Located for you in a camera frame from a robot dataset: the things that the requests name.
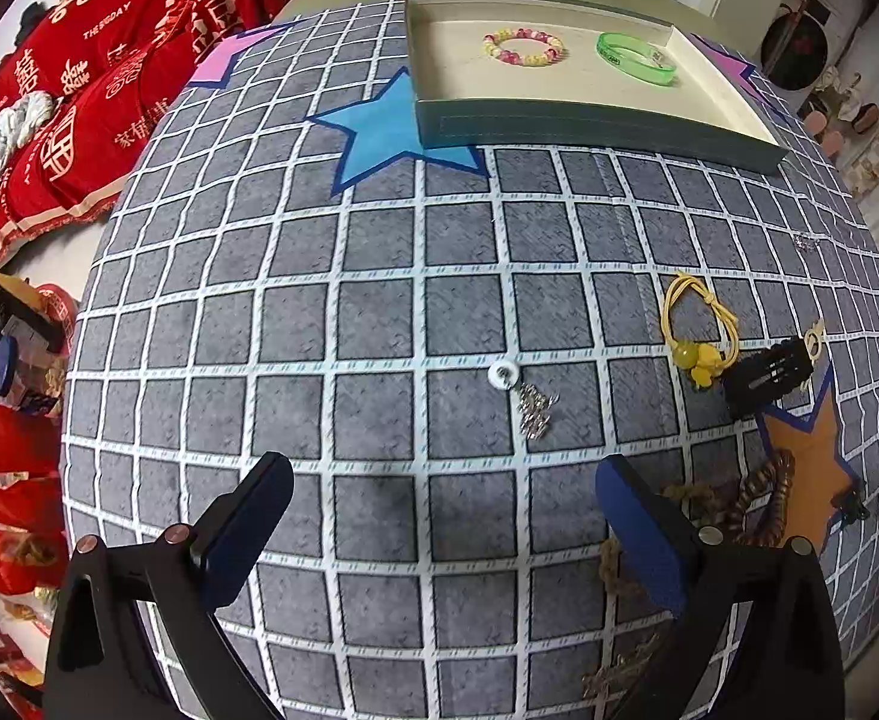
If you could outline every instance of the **green plastic wristband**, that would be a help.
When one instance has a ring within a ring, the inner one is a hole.
[[[596,53],[625,74],[657,86],[668,86],[676,77],[676,65],[661,50],[631,35],[602,33],[596,40]],[[632,55],[649,61],[633,59]]]

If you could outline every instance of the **red blanket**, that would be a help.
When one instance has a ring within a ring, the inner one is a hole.
[[[110,207],[167,105],[224,37],[289,0],[69,0],[0,66],[0,108],[36,89],[66,97],[0,181],[0,259]]]

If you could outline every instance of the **yellow hair tie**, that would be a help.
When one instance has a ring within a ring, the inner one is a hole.
[[[729,336],[729,351],[725,357],[711,343],[676,341],[673,338],[673,330],[670,327],[670,311],[687,288],[692,289],[702,298],[703,302],[713,310],[716,318],[726,328],[726,335]],[[666,338],[666,344],[673,354],[673,362],[681,370],[687,370],[697,386],[702,388],[710,386],[713,379],[718,378],[739,357],[739,332],[737,330],[739,320],[695,276],[683,274],[682,271],[676,276],[676,279],[670,284],[670,288],[666,290],[659,322],[663,330],[663,338]]]

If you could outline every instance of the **gray checkered tablecloth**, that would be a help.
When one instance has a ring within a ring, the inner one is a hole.
[[[792,119],[773,119],[780,175],[483,146],[488,178],[406,157],[331,196],[346,136],[304,117],[373,97],[406,53],[402,1],[320,14],[160,123],[83,298],[70,536],[151,541],[281,451],[292,505],[220,620],[292,720],[601,717],[581,676],[667,615],[604,595],[596,462],[622,452],[657,487],[735,484],[763,460],[754,420],[730,422],[719,388],[693,392],[668,362],[664,285],[703,276],[746,350],[825,318],[841,448],[874,509],[879,255]],[[692,298],[674,318],[719,338]],[[486,382],[503,355],[561,396],[538,442]],[[787,408],[810,412],[829,362]],[[876,520],[834,533],[821,564],[849,662],[879,627]],[[743,624],[739,608],[690,716]],[[201,716],[155,610],[148,630]]]

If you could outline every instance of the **pink and yellow beaded bracelet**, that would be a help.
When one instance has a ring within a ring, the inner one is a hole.
[[[545,43],[548,48],[542,53],[522,56],[500,47],[500,43],[516,39],[538,40],[540,43]],[[518,29],[497,29],[494,33],[482,38],[482,47],[488,55],[500,60],[500,62],[505,62],[508,65],[523,65],[524,67],[551,65],[561,60],[566,52],[566,47],[563,46],[562,41],[556,35],[541,32],[538,29],[523,28],[522,26]]]

